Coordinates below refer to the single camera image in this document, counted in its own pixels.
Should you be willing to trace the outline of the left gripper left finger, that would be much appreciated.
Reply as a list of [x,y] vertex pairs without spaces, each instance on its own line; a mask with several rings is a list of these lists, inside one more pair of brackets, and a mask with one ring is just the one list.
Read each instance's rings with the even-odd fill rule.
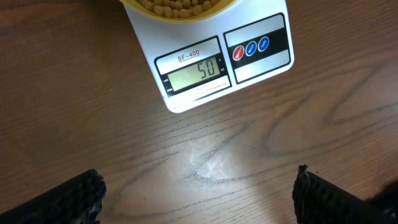
[[90,169],[1,214],[3,224],[95,224],[106,195],[103,176]]

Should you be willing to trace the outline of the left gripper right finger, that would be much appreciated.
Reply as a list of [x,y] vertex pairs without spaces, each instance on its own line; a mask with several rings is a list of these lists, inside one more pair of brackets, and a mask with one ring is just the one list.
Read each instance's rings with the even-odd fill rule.
[[397,182],[367,200],[298,167],[292,199],[297,223],[397,224]]

